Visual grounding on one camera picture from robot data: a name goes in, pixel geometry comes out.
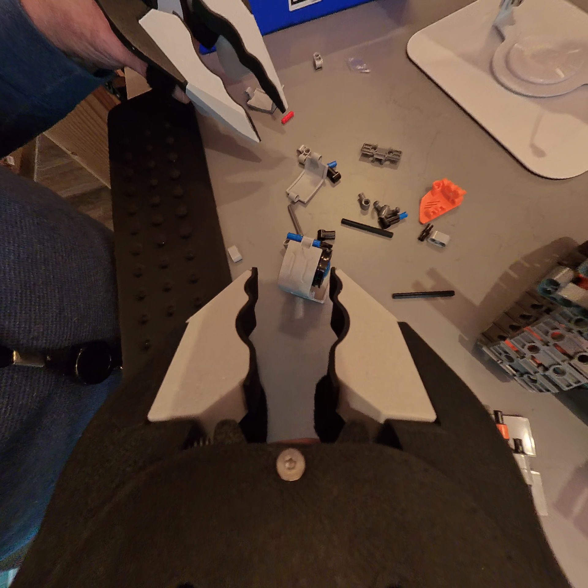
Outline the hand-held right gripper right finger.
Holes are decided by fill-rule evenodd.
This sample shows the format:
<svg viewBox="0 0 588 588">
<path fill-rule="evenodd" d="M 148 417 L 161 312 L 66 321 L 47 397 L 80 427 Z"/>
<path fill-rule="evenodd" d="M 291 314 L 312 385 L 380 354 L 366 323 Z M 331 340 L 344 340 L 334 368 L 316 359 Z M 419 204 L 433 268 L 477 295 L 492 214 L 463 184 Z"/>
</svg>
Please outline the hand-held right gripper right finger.
<svg viewBox="0 0 588 588">
<path fill-rule="evenodd" d="M 431 423 L 436 412 L 399 322 L 339 269 L 330 272 L 336 336 L 315 389 L 315 423 Z"/>
</svg>

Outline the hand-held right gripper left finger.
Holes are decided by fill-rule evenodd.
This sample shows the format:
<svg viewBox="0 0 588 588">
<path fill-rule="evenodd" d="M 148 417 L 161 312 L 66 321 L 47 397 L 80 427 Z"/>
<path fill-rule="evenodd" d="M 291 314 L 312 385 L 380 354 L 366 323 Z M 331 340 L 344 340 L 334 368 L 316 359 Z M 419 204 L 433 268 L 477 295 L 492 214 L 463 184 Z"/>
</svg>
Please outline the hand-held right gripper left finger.
<svg viewBox="0 0 588 588">
<path fill-rule="evenodd" d="M 241 274 L 187 320 L 187 328 L 148 413 L 150 422 L 218 423 L 266 416 L 251 334 L 258 269 Z"/>
</svg>

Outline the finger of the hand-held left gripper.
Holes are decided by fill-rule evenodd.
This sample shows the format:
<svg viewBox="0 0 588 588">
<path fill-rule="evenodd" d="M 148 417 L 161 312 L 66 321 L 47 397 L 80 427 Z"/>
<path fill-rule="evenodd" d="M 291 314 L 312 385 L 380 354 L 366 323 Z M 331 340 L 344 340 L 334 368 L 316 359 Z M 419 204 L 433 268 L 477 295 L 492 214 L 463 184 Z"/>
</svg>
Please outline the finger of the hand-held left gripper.
<svg viewBox="0 0 588 588">
<path fill-rule="evenodd" d="M 288 110 L 275 66 L 248 1 L 191 1 L 190 30 L 206 49 L 215 49 L 234 79 L 252 73 L 282 113 Z"/>
<path fill-rule="evenodd" d="M 202 63 L 192 35 L 179 16 L 151 9 L 139 24 L 185 78 L 185 93 L 196 109 L 224 123 L 240 136 L 260 143 L 250 116 L 232 99 L 221 78 Z"/>
</svg>

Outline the grey black toy assembly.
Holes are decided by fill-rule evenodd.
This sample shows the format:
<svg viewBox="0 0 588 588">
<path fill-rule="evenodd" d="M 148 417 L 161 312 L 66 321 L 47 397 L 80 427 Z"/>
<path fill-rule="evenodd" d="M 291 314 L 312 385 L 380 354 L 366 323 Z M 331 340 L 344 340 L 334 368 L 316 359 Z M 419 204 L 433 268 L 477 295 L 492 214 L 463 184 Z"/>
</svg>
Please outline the grey black toy assembly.
<svg viewBox="0 0 588 588">
<path fill-rule="evenodd" d="M 278 287 L 323 304 L 329 292 L 332 246 L 295 233 L 288 233 L 285 245 Z"/>
</svg>

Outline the person's left forearm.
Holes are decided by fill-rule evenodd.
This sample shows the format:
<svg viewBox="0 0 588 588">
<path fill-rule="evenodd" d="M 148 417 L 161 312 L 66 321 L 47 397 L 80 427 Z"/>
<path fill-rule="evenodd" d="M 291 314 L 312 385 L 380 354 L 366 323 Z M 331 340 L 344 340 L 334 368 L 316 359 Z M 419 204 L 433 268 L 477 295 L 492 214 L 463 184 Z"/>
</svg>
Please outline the person's left forearm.
<svg viewBox="0 0 588 588">
<path fill-rule="evenodd" d="M 1 1 L 1 157 L 53 127 L 113 76 L 56 48 L 20 1 Z"/>
</svg>

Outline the person's left hand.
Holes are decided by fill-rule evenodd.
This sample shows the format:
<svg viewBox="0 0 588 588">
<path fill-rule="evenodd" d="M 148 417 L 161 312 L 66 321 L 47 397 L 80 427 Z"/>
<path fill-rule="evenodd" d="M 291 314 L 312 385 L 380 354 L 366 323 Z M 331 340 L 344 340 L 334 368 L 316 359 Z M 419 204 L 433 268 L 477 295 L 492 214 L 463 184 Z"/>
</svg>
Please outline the person's left hand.
<svg viewBox="0 0 588 588">
<path fill-rule="evenodd" d="M 128 68 L 155 88 L 156 72 L 119 40 L 96 1 L 20 1 L 56 48 L 90 69 Z"/>
</svg>

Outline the blue plastic bin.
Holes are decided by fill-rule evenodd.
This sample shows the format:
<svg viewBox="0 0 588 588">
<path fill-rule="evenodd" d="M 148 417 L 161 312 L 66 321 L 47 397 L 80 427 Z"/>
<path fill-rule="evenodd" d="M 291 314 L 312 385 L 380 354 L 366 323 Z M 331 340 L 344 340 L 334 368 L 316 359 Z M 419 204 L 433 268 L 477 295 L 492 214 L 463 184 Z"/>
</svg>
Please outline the blue plastic bin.
<svg viewBox="0 0 588 588">
<path fill-rule="evenodd" d="M 249 1 L 262 35 L 366 4 L 369 1 Z"/>
</svg>

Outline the grey curved toy piece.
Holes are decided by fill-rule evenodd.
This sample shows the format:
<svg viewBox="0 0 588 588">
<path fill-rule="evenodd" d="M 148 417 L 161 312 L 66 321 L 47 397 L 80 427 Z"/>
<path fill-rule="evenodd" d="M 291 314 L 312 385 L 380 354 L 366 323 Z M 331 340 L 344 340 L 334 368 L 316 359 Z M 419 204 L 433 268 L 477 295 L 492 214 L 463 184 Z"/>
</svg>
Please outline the grey curved toy piece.
<svg viewBox="0 0 588 588">
<path fill-rule="evenodd" d="M 276 105 L 263 89 L 248 86 L 245 93 L 247 98 L 246 105 L 250 110 L 266 114 L 273 114 L 275 112 Z"/>
</svg>

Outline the dark grey connector blue pin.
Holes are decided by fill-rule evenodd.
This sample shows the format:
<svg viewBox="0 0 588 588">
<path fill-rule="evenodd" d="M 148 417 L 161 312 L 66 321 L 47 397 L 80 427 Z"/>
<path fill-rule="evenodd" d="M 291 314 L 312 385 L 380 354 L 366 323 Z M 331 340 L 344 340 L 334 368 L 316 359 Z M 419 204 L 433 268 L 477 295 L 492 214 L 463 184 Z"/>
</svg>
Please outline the dark grey connector blue pin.
<svg viewBox="0 0 588 588">
<path fill-rule="evenodd" d="M 373 208 L 378 214 L 378 224 L 381 229 L 389 229 L 392 225 L 406 219 L 407 212 L 401 212 L 399 207 L 391 208 L 387 204 L 373 202 Z"/>
</svg>

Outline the printed parts card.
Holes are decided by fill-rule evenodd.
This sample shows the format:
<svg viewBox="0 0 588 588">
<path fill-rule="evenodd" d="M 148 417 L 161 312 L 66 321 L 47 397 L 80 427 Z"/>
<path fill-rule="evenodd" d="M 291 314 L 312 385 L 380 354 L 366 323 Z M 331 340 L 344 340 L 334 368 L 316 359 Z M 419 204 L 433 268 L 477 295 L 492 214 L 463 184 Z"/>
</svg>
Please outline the printed parts card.
<svg viewBox="0 0 588 588">
<path fill-rule="evenodd" d="M 507 415 L 497 409 L 490 409 L 489 414 L 511 448 L 513 458 L 531 492 L 537 514 L 541 517 L 547 517 L 548 503 L 541 474 L 533 469 L 532 464 L 537 453 L 529 419 L 519 415 Z"/>
</svg>

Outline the grey orange tracked toy robot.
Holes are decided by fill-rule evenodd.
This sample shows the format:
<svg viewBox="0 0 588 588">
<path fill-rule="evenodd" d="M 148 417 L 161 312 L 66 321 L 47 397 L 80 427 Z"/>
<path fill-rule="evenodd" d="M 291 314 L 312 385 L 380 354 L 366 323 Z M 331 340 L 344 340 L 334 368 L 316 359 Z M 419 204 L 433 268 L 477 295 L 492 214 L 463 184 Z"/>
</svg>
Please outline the grey orange tracked toy robot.
<svg viewBox="0 0 588 588">
<path fill-rule="evenodd" d="M 529 392 L 587 390 L 587 241 L 500 314 L 477 344 Z"/>
</svg>

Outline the orange toy panel piece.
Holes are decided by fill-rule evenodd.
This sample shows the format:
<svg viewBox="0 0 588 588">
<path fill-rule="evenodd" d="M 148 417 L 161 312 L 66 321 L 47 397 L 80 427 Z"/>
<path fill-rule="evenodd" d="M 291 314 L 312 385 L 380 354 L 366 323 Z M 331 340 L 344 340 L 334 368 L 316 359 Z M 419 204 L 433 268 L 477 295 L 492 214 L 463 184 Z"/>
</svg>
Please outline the orange toy panel piece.
<svg viewBox="0 0 588 588">
<path fill-rule="evenodd" d="M 435 180 L 432 188 L 420 200 L 419 222 L 428 224 L 437 217 L 449 212 L 463 202 L 466 190 L 451 180 L 444 178 Z"/>
</svg>

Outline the person's blue sweater torso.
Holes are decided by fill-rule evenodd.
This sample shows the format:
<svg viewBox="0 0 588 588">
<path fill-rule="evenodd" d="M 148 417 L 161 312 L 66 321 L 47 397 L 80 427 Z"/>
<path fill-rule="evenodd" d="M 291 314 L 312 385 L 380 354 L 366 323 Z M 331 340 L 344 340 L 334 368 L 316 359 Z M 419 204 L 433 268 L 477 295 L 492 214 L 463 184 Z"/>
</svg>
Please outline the person's blue sweater torso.
<svg viewBox="0 0 588 588">
<path fill-rule="evenodd" d="M 118 335 L 112 233 L 1 170 L 1 346 L 63 350 Z M 1 368 L 1 559 L 37 533 L 78 438 L 109 393 L 46 368 Z"/>
</svg>

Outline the white wooden book stand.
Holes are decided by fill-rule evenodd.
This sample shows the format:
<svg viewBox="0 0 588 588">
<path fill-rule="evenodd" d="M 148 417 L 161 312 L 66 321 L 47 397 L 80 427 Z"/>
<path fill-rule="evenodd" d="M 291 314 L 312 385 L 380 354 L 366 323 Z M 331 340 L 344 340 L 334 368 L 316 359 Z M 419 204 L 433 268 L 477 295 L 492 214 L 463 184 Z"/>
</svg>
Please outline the white wooden book stand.
<svg viewBox="0 0 588 588">
<path fill-rule="evenodd" d="M 529 171 L 587 171 L 587 10 L 476 1 L 415 33 L 408 57 Z"/>
</svg>

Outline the dark grey toy frame piece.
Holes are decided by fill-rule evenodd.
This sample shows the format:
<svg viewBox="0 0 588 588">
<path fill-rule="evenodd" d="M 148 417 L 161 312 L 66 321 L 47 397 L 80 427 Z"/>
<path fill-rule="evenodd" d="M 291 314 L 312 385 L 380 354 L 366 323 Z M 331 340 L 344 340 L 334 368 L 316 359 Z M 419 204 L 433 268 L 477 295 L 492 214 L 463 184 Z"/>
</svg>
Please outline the dark grey toy frame piece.
<svg viewBox="0 0 588 588">
<path fill-rule="evenodd" d="M 390 165 L 396 167 L 399 165 L 402 155 L 401 150 L 382 147 L 376 143 L 364 143 L 360 149 L 362 160 L 380 166 Z"/>
</svg>

